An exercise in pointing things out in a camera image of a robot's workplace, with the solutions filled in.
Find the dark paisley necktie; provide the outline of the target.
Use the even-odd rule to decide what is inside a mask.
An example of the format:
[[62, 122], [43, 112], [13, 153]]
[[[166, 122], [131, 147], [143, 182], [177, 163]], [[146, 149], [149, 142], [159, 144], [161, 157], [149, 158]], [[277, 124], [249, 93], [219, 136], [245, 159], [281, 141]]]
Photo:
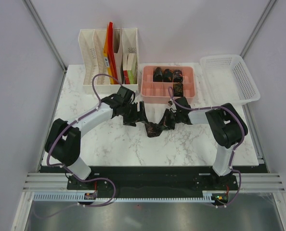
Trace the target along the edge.
[[159, 124], [153, 122], [145, 123], [144, 126], [149, 138], [159, 137], [163, 131]]

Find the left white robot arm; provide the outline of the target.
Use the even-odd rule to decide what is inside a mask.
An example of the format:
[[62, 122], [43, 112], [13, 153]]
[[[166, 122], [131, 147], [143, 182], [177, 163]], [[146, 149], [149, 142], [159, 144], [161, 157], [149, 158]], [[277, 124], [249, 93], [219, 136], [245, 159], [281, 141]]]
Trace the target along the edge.
[[91, 168], [80, 158], [81, 138], [101, 123], [116, 116], [123, 117], [123, 125], [136, 126], [137, 122], [147, 124], [144, 102], [134, 102], [135, 93], [121, 86], [117, 93], [100, 100], [100, 103], [76, 118], [73, 122], [57, 119], [53, 122], [49, 136], [45, 143], [48, 153], [47, 165], [50, 157], [60, 162], [59, 166], [78, 178], [78, 184], [83, 189], [90, 189], [94, 185]]

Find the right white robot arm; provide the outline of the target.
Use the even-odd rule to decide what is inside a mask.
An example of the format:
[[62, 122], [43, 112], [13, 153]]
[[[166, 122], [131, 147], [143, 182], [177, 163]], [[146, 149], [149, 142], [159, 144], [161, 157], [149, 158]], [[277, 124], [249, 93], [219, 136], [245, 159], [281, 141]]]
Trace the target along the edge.
[[216, 159], [212, 165], [215, 174], [209, 177], [214, 189], [221, 189], [227, 183], [226, 175], [233, 170], [232, 163], [236, 149], [248, 134], [248, 128], [232, 104], [191, 108], [185, 97], [174, 101], [175, 109], [167, 109], [157, 125], [158, 130], [173, 130], [175, 125], [208, 124], [218, 144]]

